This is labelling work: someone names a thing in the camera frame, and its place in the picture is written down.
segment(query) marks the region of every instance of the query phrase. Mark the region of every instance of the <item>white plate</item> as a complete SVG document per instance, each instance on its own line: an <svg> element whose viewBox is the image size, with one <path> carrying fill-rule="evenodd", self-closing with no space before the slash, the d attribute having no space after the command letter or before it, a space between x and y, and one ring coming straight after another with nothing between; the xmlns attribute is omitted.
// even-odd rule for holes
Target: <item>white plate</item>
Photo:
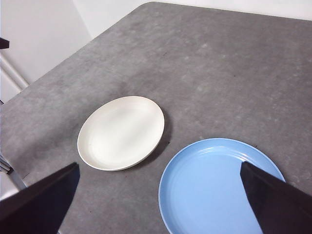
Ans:
<svg viewBox="0 0 312 234"><path fill-rule="evenodd" d="M94 111L82 126L78 152L89 166L119 171L145 159L164 130L160 107L145 97L121 97Z"/></svg>

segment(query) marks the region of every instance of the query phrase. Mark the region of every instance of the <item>gray table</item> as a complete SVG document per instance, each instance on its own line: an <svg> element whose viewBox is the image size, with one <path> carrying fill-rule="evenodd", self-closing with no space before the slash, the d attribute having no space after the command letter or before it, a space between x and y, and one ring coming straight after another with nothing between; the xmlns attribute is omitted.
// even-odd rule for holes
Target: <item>gray table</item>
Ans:
<svg viewBox="0 0 312 234"><path fill-rule="evenodd" d="M71 234L167 233L161 174L176 152L204 138L257 147L312 194L311 42L310 21L144 4L3 105L3 156L27 185L80 164L61 226ZM76 146L81 126L130 95L162 108L159 146L124 171L89 167Z"/></svg>

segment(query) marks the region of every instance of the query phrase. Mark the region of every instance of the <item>plate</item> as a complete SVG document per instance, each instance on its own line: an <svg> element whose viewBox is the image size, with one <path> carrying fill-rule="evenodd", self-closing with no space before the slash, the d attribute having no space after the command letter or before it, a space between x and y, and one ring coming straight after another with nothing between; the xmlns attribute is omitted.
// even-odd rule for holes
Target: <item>plate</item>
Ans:
<svg viewBox="0 0 312 234"><path fill-rule="evenodd" d="M145 159L164 130L160 107L145 97L121 97L94 111L82 126L78 152L89 166L119 171Z"/></svg>
<svg viewBox="0 0 312 234"><path fill-rule="evenodd" d="M285 181L276 165L256 148L211 138L178 152L159 185L159 208L171 234L261 234L240 179L248 161Z"/></svg>

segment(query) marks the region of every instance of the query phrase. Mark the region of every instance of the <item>concrete texture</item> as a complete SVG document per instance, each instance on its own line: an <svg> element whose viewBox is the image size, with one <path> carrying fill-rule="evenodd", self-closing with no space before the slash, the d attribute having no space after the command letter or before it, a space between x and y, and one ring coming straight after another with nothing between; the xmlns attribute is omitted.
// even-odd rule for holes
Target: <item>concrete texture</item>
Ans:
<svg viewBox="0 0 312 234"><path fill-rule="evenodd" d="M184 146L226 137L257 147L312 194L312 22L147 3L4 104L2 155L32 184L76 161L81 178L67 234L167 233L158 184ZM122 96L165 115L156 150L103 172L82 162L87 117Z"/></svg>

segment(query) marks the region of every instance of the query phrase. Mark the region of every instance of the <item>blue plate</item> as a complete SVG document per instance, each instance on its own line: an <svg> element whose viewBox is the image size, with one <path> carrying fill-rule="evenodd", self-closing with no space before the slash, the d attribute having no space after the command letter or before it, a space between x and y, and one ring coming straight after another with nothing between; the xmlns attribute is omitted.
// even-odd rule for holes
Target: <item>blue plate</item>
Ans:
<svg viewBox="0 0 312 234"><path fill-rule="evenodd" d="M240 179L248 161L285 181L256 148L232 139L195 142L168 163L159 185L159 208L171 234L261 234Z"/></svg>

